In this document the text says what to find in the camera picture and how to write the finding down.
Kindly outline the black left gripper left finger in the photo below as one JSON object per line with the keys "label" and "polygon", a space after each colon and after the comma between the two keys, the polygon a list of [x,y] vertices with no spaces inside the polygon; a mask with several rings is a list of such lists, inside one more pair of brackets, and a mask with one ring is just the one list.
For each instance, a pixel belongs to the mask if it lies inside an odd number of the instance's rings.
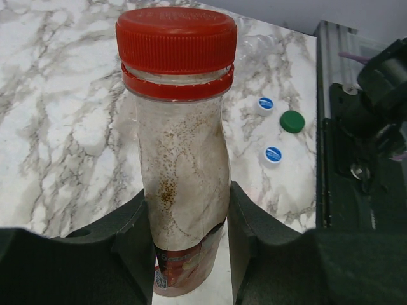
{"label": "black left gripper left finger", "polygon": [[151,304],[153,242],[134,198],[65,238],[1,230],[1,304]]}

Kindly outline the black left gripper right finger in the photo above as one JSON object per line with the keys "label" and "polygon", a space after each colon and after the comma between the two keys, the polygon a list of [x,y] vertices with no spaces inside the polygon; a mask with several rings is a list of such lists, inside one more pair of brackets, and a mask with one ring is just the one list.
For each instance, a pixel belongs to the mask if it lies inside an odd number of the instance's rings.
{"label": "black left gripper right finger", "polygon": [[233,183],[228,240],[235,304],[406,303],[403,233],[299,233]]}

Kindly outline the clear bottle red label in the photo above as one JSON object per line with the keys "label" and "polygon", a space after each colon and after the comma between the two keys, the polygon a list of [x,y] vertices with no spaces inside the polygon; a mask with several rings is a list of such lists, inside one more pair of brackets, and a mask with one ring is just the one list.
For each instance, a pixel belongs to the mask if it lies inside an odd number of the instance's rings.
{"label": "clear bottle red label", "polygon": [[123,66],[135,96],[137,139],[158,261],[153,290],[177,297],[210,275],[230,201],[222,97],[233,67],[203,74],[153,74]]}

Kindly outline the clear plastic bottle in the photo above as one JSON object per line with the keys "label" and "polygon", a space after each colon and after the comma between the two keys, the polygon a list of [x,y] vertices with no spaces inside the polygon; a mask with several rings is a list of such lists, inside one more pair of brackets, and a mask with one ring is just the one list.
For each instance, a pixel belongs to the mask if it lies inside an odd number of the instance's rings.
{"label": "clear plastic bottle", "polygon": [[252,34],[252,20],[248,17],[234,17],[238,27],[237,50],[234,64],[260,65],[271,57],[287,60],[289,39],[295,31],[274,26],[271,34]]}

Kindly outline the red bottle cap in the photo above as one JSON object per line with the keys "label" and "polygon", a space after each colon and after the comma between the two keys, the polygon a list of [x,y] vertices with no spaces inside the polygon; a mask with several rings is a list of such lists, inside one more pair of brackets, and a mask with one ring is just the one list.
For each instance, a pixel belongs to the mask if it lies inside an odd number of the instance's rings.
{"label": "red bottle cap", "polygon": [[212,10],[155,7],[126,11],[116,22],[121,61],[156,74],[203,74],[235,59],[237,25]]}

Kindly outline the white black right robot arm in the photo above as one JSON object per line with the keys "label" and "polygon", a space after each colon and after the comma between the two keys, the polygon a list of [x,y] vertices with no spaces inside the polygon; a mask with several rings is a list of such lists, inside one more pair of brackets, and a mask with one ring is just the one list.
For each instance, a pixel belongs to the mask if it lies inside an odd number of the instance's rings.
{"label": "white black right robot arm", "polygon": [[379,156],[406,158],[406,39],[367,58],[340,52],[364,65],[357,76],[359,100],[348,106],[341,125],[352,136],[374,142]]}

